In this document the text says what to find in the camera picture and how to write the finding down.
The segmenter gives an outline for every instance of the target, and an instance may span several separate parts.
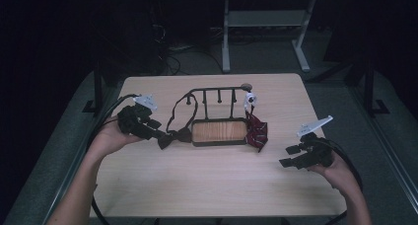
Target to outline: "black cable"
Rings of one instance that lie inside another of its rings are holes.
[[[204,51],[204,50],[191,50],[193,47],[191,47],[191,48],[187,48],[187,49],[184,49],[184,50],[178,50],[178,51],[175,51],[174,53],[172,53],[172,54],[183,54],[183,53],[203,53],[203,54],[205,54],[205,55],[207,55],[207,56],[209,56],[209,57],[211,57],[215,62],[216,62],[216,65],[217,65],[217,67],[221,70],[221,73],[223,73],[223,70],[222,70],[222,65],[219,63],[219,61],[216,59],[216,57],[215,56],[213,56],[211,53],[209,53],[209,52],[207,52],[207,51]],[[170,58],[172,58],[172,59],[174,59],[178,64],[180,64],[180,61],[178,60],[178,59],[176,59],[176,58],[174,58],[172,55],[169,55],[169,57]],[[176,71],[176,73],[174,73],[173,75],[175,75],[175,74],[177,74],[177,72],[181,72],[181,73],[183,73],[183,74],[186,74],[186,75],[189,75],[188,73],[186,73],[186,72],[183,72],[183,71],[181,71],[181,70],[179,70],[179,68],[178,68],[178,71]]]
[[[175,71],[173,71],[174,68],[171,65],[169,65],[168,62],[166,61],[166,65],[168,67],[167,75],[169,75],[169,70],[170,70],[170,72],[172,72],[172,75],[176,75],[178,72],[180,72],[180,68],[181,68],[180,61],[177,58],[175,58],[171,55],[168,55],[167,58],[171,58],[172,60],[174,60],[177,63],[177,69]]]
[[[328,140],[328,142],[330,142],[334,145],[331,145],[331,144],[325,144],[325,145],[330,147],[338,156],[340,156],[342,158],[342,160],[344,160],[344,162],[347,164],[350,172],[353,174],[354,178],[356,179],[357,184],[359,185],[360,191],[363,191],[363,181],[362,181],[362,178],[360,177],[359,172],[354,167],[354,164],[351,162],[351,160],[347,157],[347,155],[343,152],[343,150],[341,149],[341,147],[337,143],[335,143],[334,141],[331,141],[331,140]],[[336,224],[337,222],[339,222],[341,219],[343,219],[346,216],[347,216],[347,210],[345,210],[344,212],[342,212],[338,216],[329,220],[327,223],[325,223],[325,225]]]
[[[87,147],[86,147],[86,153],[90,148],[90,145],[92,144],[93,140],[95,139],[96,135],[99,133],[99,131],[101,130],[101,128],[103,127],[103,125],[110,123],[112,121],[116,121],[115,120],[110,120],[110,121],[106,121],[111,113],[113,113],[113,111],[126,99],[128,98],[135,98],[138,97],[137,95],[126,95],[124,97],[119,98],[113,105],[110,106],[110,108],[104,113],[104,115],[102,116],[102,118],[100,118],[97,122],[97,124],[95,125],[92,134],[90,135]],[[101,211],[99,210],[98,205],[96,204],[96,200],[95,197],[93,196],[92,199],[92,207],[93,210],[95,211],[96,215],[98,216],[98,218],[102,221],[102,223],[104,225],[109,225],[109,223],[105,220],[105,217],[102,215]]]

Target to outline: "red cloth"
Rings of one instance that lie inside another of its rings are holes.
[[[252,113],[245,111],[246,131],[245,141],[247,144],[258,148],[258,152],[267,143],[267,122],[262,122]]]

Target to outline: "table leg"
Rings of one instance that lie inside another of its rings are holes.
[[[301,32],[297,39],[292,40],[293,48],[295,49],[299,64],[301,65],[301,68],[304,72],[310,72],[310,67],[308,65],[307,59],[305,58],[304,52],[302,51],[302,42],[304,41],[305,34],[311,20],[315,1],[316,0],[310,0],[310,4],[308,5],[308,9],[305,12],[304,18],[302,20]]]
[[[224,12],[224,42],[222,43],[222,71],[229,73],[230,67],[230,50],[228,48],[228,15],[229,15],[229,1],[225,0]]]

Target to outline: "wooden table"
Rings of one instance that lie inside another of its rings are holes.
[[[284,169],[285,148],[299,143],[301,124],[317,120],[296,74],[205,75],[128,78],[120,96],[152,94],[158,105],[151,118],[165,131],[175,102],[194,88],[252,85],[254,114],[268,122],[269,141],[260,153],[249,145],[194,147],[174,141],[161,150],[156,139],[127,145],[103,161],[96,201],[104,216],[231,217],[336,215],[343,197],[321,176]],[[204,117],[199,100],[196,118]],[[209,117],[228,117],[228,98],[208,94]],[[244,92],[237,92],[234,116],[244,116]],[[171,129],[186,124],[193,105],[182,102]],[[319,129],[316,134],[322,135]]]

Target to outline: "black object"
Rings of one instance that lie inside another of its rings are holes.
[[[193,111],[193,115],[191,116],[190,120],[180,130],[169,130],[170,124],[175,119],[175,116],[174,116],[175,108],[185,98],[187,98],[187,102],[189,103],[190,102],[190,97],[193,98],[193,100],[194,100],[194,111]],[[178,140],[178,141],[185,142],[185,143],[190,143],[191,142],[191,131],[190,131],[190,129],[188,129],[188,127],[190,126],[190,124],[192,123],[194,118],[196,117],[198,106],[199,105],[197,103],[196,97],[194,97],[194,95],[191,94],[191,93],[185,94],[181,99],[179,99],[175,103],[173,111],[172,111],[172,117],[170,117],[169,122],[167,123],[167,128],[166,128],[166,133],[167,134],[165,134],[163,137],[158,139],[158,145],[160,146],[161,149],[167,148],[173,142],[173,140]]]
[[[296,167],[297,169],[307,168],[316,164],[322,164],[329,167],[332,164],[332,149],[330,141],[325,138],[318,138],[316,134],[309,133],[301,137],[299,145],[286,148],[289,155],[300,153],[302,150],[307,151],[306,154],[296,158],[287,158],[279,160],[284,168]]]
[[[243,90],[246,92],[251,92],[252,86],[250,84],[242,84],[239,87],[219,87],[219,88],[198,88],[192,89],[189,93],[194,92],[202,92],[203,96],[203,107],[205,110],[205,118],[204,119],[195,119],[191,123],[191,127],[193,128],[194,124],[202,123],[202,122],[231,122],[231,121],[242,121],[246,123],[246,119],[243,117],[234,117],[234,103],[237,102],[237,90]],[[231,106],[230,106],[230,116],[224,118],[209,118],[208,114],[208,102],[206,99],[206,94],[210,91],[217,91],[218,93],[218,103],[223,103],[222,100],[222,91],[231,91]],[[200,146],[228,146],[228,145],[239,145],[239,144],[246,144],[244,138],[242,140],[222,140],[222,141],[209,141],[209,142],[196,142],[192,139],[192,144],[196,147]]]
[[[158,128],[161,124],[150,119],[151,110],[135,104],[135,106],[126,106],[118,114],[118,125],[122,133],[131,133],[143,139],[160,138],[165,135]]]

